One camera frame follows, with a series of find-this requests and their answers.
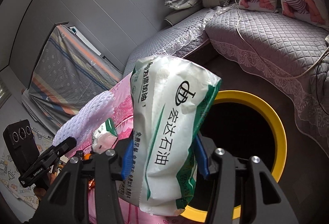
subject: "gray quilted bedspread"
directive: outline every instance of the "gray quilted bedspread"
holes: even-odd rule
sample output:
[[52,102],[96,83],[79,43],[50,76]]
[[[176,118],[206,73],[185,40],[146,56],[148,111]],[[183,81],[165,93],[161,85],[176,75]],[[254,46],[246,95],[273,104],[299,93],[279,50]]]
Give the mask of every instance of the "gray quilted bedspread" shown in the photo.
[[[294,102],[295,120],[299,130],[316,139],[329,154],[329,116],[321,109],[315,91],[315,69],[298,79],[327,48],[328,32],[306,22],[272,14],[236,9],[214,17],[205,31],[214,48],[240,64],[246,72],[259,75],[283,91]],[[317,90],[322,107],[329,112],[329,57],[317,76]]]
[[[201,34],[193,34],[195,37],[194,40],[188,41],[187,44],[184,41],[177,40],[182,34],[189,33],[189,30],[193,30],[193,27],[200,26],[204,18],[209,15],[210,11],[213,10],[204,8],[182,20],[175,26],[157,32],[154,36],[137,46],[128,58],[123,77],[133,71],[136,61],[140,58],[153,54],[172,55],[175,54],[177,50],[179,50],[177,56],[183,57],[185,55],[184,53],[188,53],[200,46],[203,43],[203,40],[208,39],[207,35],[202,36]],[[177,44],[181,44],[183,47],[176,49],[175,47]]]
[[199,48],[200,46],[204,45],[208,41],[209,41],[208,35],[205,31],[203,31],[203,33],[200,36],[198,36],[194,41],[191,41],[189,44],[187,44],[187,45],[183,46],[181,49],[177,50],[173,54],[173,56],[183,58],[188,53]]

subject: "yellow rim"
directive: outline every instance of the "yellow rim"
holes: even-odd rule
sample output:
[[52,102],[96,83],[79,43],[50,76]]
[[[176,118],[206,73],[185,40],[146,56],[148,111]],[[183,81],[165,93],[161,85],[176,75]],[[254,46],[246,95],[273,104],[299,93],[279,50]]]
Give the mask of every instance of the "yellow rim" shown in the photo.
[[[286,133],[283,128],[282,122],[274,111],[274,109],[269,106],[261,98],[242,91],[221,91],[218,92],[213,104],[218,103],[240,103],[251,107],[260,113],[263,118],[268,122],[275,140],[275,159],[274,166],[272,168],[272,176],[278,182],[286,163],[287,157],[287,139]],[[233,219],[240,217],[241,206],[237,206],[233,211]],[[205,222],[207,212],[203,210],[198,210],[196,208],[187,206],[185,211],[181,214],[190,220]]]

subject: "white mesh fabric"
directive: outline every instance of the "white mesh fabric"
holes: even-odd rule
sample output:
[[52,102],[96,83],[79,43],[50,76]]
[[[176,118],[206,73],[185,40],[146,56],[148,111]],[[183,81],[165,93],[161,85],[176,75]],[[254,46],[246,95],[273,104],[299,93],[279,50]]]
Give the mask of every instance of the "white mesh fabric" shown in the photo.
[[66,122],[55,135],[53,145],[56,146],[68,137],[77,140],[77,147],[92,135],[102,123],[113,114],[114,95],[104,91],[90,100],[77,115]]

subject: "small white package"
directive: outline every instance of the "small white package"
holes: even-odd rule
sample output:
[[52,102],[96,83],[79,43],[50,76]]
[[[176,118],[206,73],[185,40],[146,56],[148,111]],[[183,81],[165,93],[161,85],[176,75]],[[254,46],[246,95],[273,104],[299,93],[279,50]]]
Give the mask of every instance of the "small white package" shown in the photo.
[[119,197],[153,215],[181,214],[192,199],[196,161],[191,147],[221,79],[168,55],[140,59],[131,76],[134,160]]
[[113,120],[109,118],[93,132],[93,151],[101,154],[106,150],[111,149],[117,139],[118,136]]

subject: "blue gripper pad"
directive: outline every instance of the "blue gripper pad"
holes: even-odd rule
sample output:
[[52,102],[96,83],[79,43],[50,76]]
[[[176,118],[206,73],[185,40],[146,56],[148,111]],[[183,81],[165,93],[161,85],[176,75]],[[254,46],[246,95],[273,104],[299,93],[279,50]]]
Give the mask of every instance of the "blue gripper pad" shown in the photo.
[[133,148],[134,148],[134,141],[131,140],[128,144],[124,157],[122,158],[122,169],[121,169],[122,180],[125,180],[130,175],[130,171],[133,166]]
[[196,162],[198,164],[199,173],[203,176],[204,179],[207,179],[210,175],[208,169],[208,157],[206,155],[205,149],[203,148],[201,139],[197,134],[193,141],[194,144],[194,154]]

